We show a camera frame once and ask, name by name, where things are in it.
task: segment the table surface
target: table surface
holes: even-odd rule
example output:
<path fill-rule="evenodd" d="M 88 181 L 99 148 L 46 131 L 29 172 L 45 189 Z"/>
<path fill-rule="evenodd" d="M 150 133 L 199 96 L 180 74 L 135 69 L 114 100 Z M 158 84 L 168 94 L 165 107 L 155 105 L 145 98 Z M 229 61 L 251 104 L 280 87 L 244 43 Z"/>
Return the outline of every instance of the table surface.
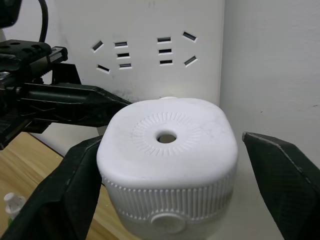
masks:
<path fill-rule="evenodd" d="M 10 192 L 28 198 L 63 158 L 28 133 L 21 133 L 0 151 L 0 197 Z M 0 236 L 8 227 L 5 202 L 0 200 Z M 138 240 L 121 225 L 108 193 L 100 196 L 87 240 Z"/>

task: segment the wall outlet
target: wall outlet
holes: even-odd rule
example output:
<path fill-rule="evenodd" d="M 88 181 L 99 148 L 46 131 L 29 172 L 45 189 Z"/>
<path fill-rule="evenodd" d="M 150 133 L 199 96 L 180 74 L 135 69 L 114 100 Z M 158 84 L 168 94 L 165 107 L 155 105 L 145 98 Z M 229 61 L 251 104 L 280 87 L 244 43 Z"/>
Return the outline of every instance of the wall outlet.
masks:
<path fill-rule="evenodd" d="M 82 84 L 219 103 L 223 0 L 56 0 Z"/>

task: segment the black cable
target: black cable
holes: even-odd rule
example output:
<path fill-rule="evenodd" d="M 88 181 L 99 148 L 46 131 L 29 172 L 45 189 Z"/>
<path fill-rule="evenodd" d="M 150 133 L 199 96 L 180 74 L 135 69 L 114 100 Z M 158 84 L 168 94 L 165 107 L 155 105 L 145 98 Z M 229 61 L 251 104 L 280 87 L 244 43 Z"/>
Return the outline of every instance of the black cable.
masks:
<path fill-rule="evenodd" d="M 41 6 L 42 11 L 42 27 L 39 42 L 45 42 L 47 32 L 48 32 L 48 24 L 49 24 L 49 13 L 48 13 L 48 6 L 46 0 L 38 0 Z"/>

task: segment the hole in lid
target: hole in lid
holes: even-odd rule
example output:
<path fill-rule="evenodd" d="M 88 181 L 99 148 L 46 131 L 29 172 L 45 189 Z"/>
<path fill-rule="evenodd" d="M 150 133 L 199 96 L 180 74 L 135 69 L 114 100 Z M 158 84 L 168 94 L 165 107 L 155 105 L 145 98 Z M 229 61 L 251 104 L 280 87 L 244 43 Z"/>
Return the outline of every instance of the hole in lid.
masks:
<path fill-rule="evenodd" d="M 104 45 L 104 43 L 99 40 L 95 45 L 93 45 L 93 47 L 91 48 L 93 50 L 93 52 L 95 53 L 96 51 L 98 51 L 102 46 Z"/>
<path fill-rule="evenodd" d="M 159 37 L 158 39 L 158 44 L 166 44 L 166 43 L 171 43 L 171 37 Z"/>
<path fill-rule="evenodd" d="M 182 34 L 185 38 L 193 41 L 194 43 L 196 42 L 197 40 L 197 37 L 196 36 L 193 36 L 192 34 L 190 33 L 187 33 L 186 31 Z"/>
<path fill-rule="evenodd" d="M 104 72 L 104 73 L 106 73 L 106 74 L 109 74 L 109 73 L 110 73 L 110 69 L 109 69 L 109 68 L 106 68 L 106 67 L 101 66 L 101 65 L 99 65 L 99 64 L 96 66 L 96 69 L 98 69 L 98 70 L 100 70 L 100 71 L 102 71 L 102 72 Z"/>
<path fill-rule="evenodd" d="M 118 49 L 118 48 L 126 48 L 128 47 L 128 43 L 126 41 L 119 41 L 119 42 L 115 42 L 114 43 L 114 48 Z"/>
<path fill-rule="evenodd" d="M 173 133 L 169 133 L 169 132 L 162 132 L 156 137 L 156 140 L 162 144 L 172 143 L 176 139 L 177 139 L 177 136 L 175 136 Z"/>

